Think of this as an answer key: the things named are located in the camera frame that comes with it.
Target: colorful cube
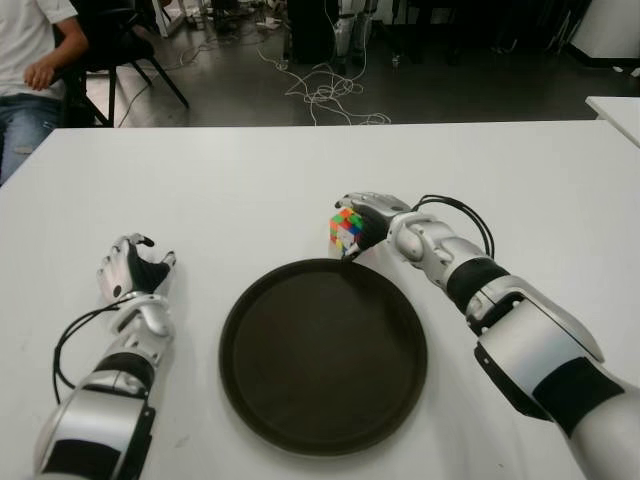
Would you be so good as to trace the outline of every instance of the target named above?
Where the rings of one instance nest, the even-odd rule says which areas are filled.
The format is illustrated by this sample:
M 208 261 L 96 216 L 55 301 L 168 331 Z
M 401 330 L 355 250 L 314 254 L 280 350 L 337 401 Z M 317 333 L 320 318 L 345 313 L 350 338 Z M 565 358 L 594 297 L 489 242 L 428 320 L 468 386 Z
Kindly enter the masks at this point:
M 345 208 L 329 220 L 329 239 L 342 255 L 358 240 L 362 231 L 362 217 Z

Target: round tray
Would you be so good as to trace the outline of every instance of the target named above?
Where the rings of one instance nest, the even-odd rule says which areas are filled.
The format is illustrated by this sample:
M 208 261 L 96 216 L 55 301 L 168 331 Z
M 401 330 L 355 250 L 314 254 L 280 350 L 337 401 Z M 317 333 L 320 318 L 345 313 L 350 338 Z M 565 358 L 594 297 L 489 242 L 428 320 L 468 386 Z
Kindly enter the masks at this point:
M 269 442 L 343 455 L 393 433 L 424 384 L 427 347 L 408 300 L 362 265 L 305 260 L 255 282 L 220 342 L 236 412 Z

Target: white t-shirt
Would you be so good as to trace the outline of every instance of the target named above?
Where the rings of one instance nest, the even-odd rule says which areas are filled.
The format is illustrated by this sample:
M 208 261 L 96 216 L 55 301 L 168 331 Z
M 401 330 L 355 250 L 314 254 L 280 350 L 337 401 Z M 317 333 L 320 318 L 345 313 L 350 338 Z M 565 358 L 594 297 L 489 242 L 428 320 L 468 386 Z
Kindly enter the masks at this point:
M 61 81 L 36 92 L 24 84 L 24 71 L 55 48 L 52 25 L 75 15 L 69 0 L 0 0 L 0 96 L 62 98 Z

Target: gray floor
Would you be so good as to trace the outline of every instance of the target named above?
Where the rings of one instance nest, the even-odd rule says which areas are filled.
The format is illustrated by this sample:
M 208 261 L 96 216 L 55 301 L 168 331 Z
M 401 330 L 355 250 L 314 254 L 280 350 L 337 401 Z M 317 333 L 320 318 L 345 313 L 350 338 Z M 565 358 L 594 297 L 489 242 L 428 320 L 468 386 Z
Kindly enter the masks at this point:
M 137 94 L 123 127 L 313 125 L 302 98 L 284 96 L 293 78 L 258 56 L 260 48 L 266 57 L 279 59 L 281 35 L 262 35 L 247 24 L 238 38 L 210 42 L 195 62 L 179 68 L 180 55 L 189 59 L 213 34 L 183 26 L 169 39 L 153 38 L 156 58 L 168 67 L 191 108 L 185 109 L 161 78 L 142 90 L 142 78 L 123 67 L 118 70 L 116 125 Z M 298 74 L 309 70 L 291 67 Z M 352 68 L 347 76 L 356 73 Z M 403 59 L 394 71 L 391 50 L 379 38 L 370 43 L 366 72 L 359 81 L 364 92 L 344 98 L 344 107 L 359 114 L 382 112 L 393 123 L 593 119 L 595 114 L 584 103 L 588 95 L 640 95 L 639 79 L 585 67 L 568 54 L 516 50 L 497 55 L 489 49 L 470 49 L 460 65 L 451 67 L 444 61 L 444 46 L 431 42 L 424 63 Z M 106 111 L 106 79 L 90 79 L 88 89 Z M 320 125 L 346 123 L 331 112 L 317 117 Z

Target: tabletop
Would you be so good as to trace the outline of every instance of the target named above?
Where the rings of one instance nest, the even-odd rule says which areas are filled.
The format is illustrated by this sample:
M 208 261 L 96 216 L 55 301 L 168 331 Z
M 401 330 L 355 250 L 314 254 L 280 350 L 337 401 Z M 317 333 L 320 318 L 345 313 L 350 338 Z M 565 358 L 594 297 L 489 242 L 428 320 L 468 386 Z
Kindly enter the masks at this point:
M 640 97 L 587 97 L 586 102 L 640 147 Z
M 327 256 L 336 199 L 438 193 L 478 211 L 496 260 L 580 319 L 607 367 L 638 384 L 639 160 L 605 121 L 58 130 L 0 189 L 0 477 L 30 478 L 55 406 L 53 346 L 102 304 L 95 271 L 111 242 L 138 231 L 178 258 L 174 361 L 143 479 L 582 479 L 559 430 L 510 406 L 476 364 L 460 313 L 386 245 L 358 261 L 412 303 L 429 365 L 414 411 L 379 445 L 317 459 L 259 439 L 225 397 L 218 342 L 254 280 Z M 459 212 L 428 211 L 480 241 Z M 67 344 L 72 380 L 110 343 L 107 324 Z

